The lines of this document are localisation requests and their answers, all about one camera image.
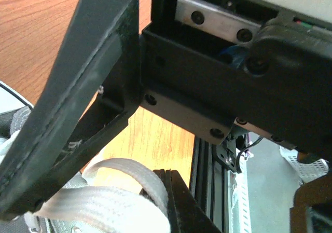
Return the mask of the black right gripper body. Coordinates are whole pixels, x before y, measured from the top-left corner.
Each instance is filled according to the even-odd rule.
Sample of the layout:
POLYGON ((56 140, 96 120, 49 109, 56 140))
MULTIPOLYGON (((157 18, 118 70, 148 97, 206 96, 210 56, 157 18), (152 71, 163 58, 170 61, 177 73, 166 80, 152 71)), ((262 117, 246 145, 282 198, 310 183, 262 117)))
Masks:
POLYGON ((213 144, 234 125, 331 160, 331 23, 262 0, 152 0, 142 107, 213 144))

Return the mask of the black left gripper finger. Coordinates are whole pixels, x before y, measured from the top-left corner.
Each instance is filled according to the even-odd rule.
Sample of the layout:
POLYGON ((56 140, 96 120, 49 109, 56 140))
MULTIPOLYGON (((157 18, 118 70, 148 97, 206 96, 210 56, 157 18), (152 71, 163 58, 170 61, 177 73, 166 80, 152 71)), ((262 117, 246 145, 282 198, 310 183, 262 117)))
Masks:
POLYGON ((173 233, 220 233, 204 214, 176 170, 154 170, 168 194, 168 218, 173 233))

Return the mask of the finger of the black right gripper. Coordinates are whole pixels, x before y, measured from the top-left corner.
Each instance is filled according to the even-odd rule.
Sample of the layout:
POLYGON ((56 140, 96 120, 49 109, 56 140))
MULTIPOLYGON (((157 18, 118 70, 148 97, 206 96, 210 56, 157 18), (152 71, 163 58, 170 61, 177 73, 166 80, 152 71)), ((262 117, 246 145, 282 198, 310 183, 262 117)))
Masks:
POLYGON ((140 103, 139 0, 79 0, 45 88, 1 163, 1 220, 39 211, 140 103))

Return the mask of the grey canvas sneaker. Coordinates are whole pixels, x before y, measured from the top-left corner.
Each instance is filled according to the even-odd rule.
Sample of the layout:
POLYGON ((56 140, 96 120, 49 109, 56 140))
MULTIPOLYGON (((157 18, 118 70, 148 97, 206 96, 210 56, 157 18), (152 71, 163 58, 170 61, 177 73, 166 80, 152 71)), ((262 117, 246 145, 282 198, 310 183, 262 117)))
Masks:
POLYGON ((47 83, 1 164, 1 219, 38 211, 126 125, 99 84, 47 83))

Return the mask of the white shoelace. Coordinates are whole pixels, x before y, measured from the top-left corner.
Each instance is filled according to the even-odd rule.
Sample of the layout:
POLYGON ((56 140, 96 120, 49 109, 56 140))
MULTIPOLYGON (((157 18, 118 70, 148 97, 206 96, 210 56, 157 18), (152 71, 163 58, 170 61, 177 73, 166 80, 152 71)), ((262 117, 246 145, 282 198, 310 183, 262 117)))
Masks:
POLYGON ((37 212, 2 222, 1 232, 170 232, 168 194, 152 170, 125 158, 88 165, 37 212), (134 178, 146 192, 139 195, 111 186, 92 186, 99 168, 111 168, 134 178))

